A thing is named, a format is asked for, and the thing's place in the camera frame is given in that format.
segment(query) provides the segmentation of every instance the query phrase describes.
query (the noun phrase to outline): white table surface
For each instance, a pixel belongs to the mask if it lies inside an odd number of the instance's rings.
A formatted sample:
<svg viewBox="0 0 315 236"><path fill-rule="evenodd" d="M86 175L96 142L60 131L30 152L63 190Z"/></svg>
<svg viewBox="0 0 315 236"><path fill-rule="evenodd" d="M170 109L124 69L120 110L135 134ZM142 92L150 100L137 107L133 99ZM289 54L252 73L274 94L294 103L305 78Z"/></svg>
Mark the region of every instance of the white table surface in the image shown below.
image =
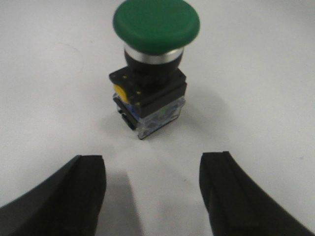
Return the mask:
<svg viewBox="0 0 315 236"><path fill-rule="evenodd" d="M112 101L121 0L0 1L0 206L77 154L102 154L96 235L208 236L202 152L231 152L315 232L315 1L190 0L179 119L137 139Z"/></svg>

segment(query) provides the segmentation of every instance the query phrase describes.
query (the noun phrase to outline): yellow tab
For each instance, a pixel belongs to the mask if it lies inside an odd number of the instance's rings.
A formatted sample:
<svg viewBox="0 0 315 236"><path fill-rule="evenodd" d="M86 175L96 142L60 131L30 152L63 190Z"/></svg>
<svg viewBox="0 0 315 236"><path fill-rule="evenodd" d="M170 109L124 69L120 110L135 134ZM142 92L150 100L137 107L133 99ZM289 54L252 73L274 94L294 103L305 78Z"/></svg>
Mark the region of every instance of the yellow tab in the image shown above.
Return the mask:
<svg viewBox="0 0 315 236"><path fill-rule="evenodd" d="M114 84L114 90L119 95L119 97L122 99L123 102L128 103L126 92L122 87L119 85Z"/></svg>

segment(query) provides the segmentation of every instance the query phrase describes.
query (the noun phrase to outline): transparent contact block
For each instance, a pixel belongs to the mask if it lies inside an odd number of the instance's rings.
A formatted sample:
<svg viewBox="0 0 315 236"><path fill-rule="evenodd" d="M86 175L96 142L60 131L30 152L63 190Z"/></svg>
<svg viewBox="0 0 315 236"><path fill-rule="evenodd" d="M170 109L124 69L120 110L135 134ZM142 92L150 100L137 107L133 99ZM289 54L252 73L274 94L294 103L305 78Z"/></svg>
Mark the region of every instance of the transparent contact block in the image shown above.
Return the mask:
<svg viewBox="0 0 315 236"><path fill-rule="evenodd" d="M139 117L134 111L133 106L127 103L123 104L125 108L128 109L129 113L137 120L135 130L138 134L138 138L144 139L164 125L175 120L180 115L181 109L185 104L185 98L182 96L144 118ZM119 106L117 106L117 109L121 113L121 108Z"/></svg>

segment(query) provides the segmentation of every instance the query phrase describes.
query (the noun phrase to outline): silver metal ring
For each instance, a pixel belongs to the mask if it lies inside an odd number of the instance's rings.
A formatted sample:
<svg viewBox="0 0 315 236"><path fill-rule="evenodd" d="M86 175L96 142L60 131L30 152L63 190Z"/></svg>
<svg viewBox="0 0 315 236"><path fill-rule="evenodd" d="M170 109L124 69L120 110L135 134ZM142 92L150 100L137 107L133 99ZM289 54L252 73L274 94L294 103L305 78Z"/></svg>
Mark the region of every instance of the silver metal ring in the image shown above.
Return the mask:
<svg viewBox="0 0 315 236"><path fill-rule="evenodd" d="M183 53L184 48L174 49L168 53L161 55L149 55L139 52L130 47L128 44L125 44L125 51L130 57L139 62L151 65L159 65L169 63L178 58Z"/></svg>

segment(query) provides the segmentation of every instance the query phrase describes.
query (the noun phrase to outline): green button cap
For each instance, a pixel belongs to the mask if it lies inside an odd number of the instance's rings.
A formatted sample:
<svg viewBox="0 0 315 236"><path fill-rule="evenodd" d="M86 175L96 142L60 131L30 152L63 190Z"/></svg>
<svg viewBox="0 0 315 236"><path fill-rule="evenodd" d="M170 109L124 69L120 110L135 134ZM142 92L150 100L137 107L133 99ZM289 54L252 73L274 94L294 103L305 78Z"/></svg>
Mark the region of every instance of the green button cap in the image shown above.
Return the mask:
<svg viewBox="0 0 315 236"><path fill-rule="evenodd" d="M128 45L152 55L184 47L200 27L196 11L183 0L126 0L117 8L113 25Z"/></svg>

